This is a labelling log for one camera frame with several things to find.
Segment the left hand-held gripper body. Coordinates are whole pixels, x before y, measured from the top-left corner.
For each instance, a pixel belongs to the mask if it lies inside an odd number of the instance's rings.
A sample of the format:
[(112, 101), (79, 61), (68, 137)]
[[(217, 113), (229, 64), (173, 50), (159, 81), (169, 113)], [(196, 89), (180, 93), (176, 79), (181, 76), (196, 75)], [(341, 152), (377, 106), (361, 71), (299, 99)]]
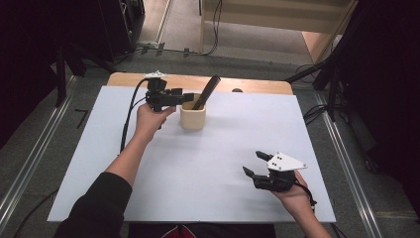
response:
[(166, 88), (167, 81), (164, 80), (165, 77), (166, 74), (158, 70), (144, 75), (144, 79), (148, 82), (146, 101), (155, 112), (162, 111), (165, 106), (177, 106), (182, 104), (178, 102), (178, 97), (180, 95), (168, 95)]

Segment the person's dark and red clothing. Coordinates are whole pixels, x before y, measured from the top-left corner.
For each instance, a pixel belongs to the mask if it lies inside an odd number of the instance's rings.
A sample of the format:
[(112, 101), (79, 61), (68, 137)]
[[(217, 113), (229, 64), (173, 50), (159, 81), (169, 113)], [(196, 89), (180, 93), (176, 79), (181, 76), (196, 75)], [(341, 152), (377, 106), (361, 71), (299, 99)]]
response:
[(131, 224), (128, 238), (276, 238), (272, 224)]

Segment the person's right hand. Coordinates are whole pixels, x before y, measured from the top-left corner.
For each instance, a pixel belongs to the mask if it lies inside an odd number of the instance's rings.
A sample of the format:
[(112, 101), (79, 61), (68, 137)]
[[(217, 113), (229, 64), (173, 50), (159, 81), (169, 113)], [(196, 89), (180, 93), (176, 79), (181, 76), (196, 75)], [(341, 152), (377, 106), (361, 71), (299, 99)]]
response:
[(299, 171), (295, 171), (297, 178), (297, 185), (294, 185), (290, 190), (285, 192), (273, 191), (272, 194), (277, 197), (284, 208), (292, 215), (313, 215), (312, 206), (310, 204), (310, 196), (304, 190), (307, 183)]

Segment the beige square cup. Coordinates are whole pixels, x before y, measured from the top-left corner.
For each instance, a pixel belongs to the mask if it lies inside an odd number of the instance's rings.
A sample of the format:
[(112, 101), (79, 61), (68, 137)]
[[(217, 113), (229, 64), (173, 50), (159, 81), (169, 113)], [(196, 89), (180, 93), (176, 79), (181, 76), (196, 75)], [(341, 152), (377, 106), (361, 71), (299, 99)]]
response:
[(194, 94), (192, 101), (184, 102), (180, 108), (180, 126), (186, 130), (201, 130), (205, 125), (206, 106), (202, 105), (198, 109), (193, 106), (200, 97), (199, 93)]

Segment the dark equipment cabinet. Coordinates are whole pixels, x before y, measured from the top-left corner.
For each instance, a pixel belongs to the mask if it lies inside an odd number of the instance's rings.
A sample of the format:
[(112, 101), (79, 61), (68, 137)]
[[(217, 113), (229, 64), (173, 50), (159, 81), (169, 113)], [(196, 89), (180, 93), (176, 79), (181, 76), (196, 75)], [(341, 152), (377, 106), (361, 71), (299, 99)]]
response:
[(143, 0), (98, 0), (110, 45), (111, 59), (137, 47), (146, 11)]

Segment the black metal stand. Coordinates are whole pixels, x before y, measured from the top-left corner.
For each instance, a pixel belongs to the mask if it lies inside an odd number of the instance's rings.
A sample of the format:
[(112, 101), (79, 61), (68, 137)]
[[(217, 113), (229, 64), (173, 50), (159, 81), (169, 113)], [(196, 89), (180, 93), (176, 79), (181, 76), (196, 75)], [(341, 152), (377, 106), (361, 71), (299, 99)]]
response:
[(349, 42), (349, 38), (353, 33), (353, 23), (352, 15), (353, 11), (357, 6), (358, 0), (352, 0), (353, 3), (351, 7), (345, 14), (344, 20), (340, 25), (339, 30), (343, 30), (343, 37), (337, 43), (337, 45), (331, 50), (330, 54), (323, 60), (318, 63), (313, 64), (309, 68), (306, 68), (300, 72), (295, 73), (293, 76), (287, 78), (285, 81), (292, 83), (301, 79), (313, 72), (318, 71), (319, 74), (316, 76), (315, 80), (312, 82), (313, 88), (318, 91), (324, 89), (329, 85), (329, 96), (327, 103), (324, 106), (319, 106), (316, 111), (323, 109), (328, 113), (330, 119), (335, 121), (334, 110), (336, 108), (336, 94), (339, 89), (339, 59), (342, 55), (342, 51)]
[(86, 67), (82, 61), (83, 58), (87, 58), (99, 67), (104, 68), (109, 73), (114, 73), (117, 69), (96, 56), (83, 47), (74, 43), (61, 43), (56, 47), (56, 79), (57, 79), (57, 99), (55, 107), (59, 107), (63, 104), (64, 99), (67, 96), (66, 93), (66, 78), (65, 78), (65, 66), (68, 65), (70, 70), (75, 75), (84, 76), (86, 73)]

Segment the white table mat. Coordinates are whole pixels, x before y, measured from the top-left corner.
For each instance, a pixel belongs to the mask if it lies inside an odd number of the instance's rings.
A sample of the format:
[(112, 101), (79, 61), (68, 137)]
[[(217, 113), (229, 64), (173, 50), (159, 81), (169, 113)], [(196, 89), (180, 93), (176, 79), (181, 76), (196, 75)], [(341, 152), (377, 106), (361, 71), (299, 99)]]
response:
[[(133, 134), (133, 96), (145, 90), (101, 88), (48, 217), (64, 220)], [(336, 217), (318, 162), (293, 95), (215, 92), (203, 129), (188, 131), (180, 115), (168, 117), (140, 164), (125, 218), (131, 222), (289, 222), (291, 216), (270, 192), (257, 189), (243, 167), (267, 172), (256, 151), (284, 153), (307, 165), (302, 175), (322, 222)]]

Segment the person's left hand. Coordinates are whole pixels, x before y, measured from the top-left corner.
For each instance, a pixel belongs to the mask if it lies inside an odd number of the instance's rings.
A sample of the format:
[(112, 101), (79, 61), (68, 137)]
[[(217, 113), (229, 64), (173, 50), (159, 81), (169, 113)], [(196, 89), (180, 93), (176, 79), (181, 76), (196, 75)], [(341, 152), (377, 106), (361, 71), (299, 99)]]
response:
[(143, 104), (137, 111), (135, 137), (150, 142), (167, 117), (175, 111), (175, 107), (167, 107), (155, 112), (148, 103)]

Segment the black comb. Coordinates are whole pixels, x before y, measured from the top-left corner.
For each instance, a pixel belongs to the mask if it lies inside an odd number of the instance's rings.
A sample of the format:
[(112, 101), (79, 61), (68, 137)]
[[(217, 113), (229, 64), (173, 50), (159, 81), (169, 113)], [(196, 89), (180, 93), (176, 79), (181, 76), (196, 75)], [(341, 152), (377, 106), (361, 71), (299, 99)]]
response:
[(221, 78), (217, 74), (213, 75), (210, 78), (210, 80), (208, 81), (208, 83), (204, 87), (201, 95), (199, 96), (199, 98), (197, 99), (195, 104), (193, 105), (193, 107), (192, 107), (193, 110), (198, 110), (202, 106), (205, 105), (205, 103), (207, 102), (210, 95), (213, 93), (213, 91), (217, 87), (217, 85), (220, 83), (220, 81), (221, 81)]

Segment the aluminium floor rail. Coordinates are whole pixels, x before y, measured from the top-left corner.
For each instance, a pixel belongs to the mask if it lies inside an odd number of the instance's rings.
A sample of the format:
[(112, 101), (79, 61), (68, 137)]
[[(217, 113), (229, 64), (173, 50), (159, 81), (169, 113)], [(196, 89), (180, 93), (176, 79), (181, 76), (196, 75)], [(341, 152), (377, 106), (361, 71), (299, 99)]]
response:
[(367, 194), (365, 193), (343, 138), (339, 132), (337, 123), (330, 118), (327, 111), (322, 112), (321, 115), (332, 140), (344, 176), (349, 185), (353, 201), (355, 202), (359, 217), (364, 225), (367, 237), (384, 238), (374, 212), (370, 206)]
[(81, 79), (71, 76), (67, 95), (55, 107), (55, 93), (48, 95), (0, 150), (0, 236), (13, 227), (14, 213), (53, 136), (61, 124)]

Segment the light wooden furniture frame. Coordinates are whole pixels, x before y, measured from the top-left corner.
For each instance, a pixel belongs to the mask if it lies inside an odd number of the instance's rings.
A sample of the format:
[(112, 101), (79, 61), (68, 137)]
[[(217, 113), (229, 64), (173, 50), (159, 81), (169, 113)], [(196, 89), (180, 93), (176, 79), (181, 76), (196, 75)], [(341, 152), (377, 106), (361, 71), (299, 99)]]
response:
[(312, 61), (323, 60), (327, 49), (342, 35), (359, 0), (199, 0), (200, 47), (205, 22), (213, 19), (219, 1), (222, 23), (300, 31)]

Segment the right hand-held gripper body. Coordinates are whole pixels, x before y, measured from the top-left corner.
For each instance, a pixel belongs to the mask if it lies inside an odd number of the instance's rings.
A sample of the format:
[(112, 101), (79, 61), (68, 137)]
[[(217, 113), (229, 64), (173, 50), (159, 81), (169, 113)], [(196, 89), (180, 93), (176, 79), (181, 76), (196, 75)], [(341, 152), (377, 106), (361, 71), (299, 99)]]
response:
[(266, 162), (267, 176), (255, 174), (253, 179), (255, 188), (276, 192), (290, 190), (297, 185), (296, 170), (306, 169), (307, 165), (283, 153), (277, 152), (272, 159)]

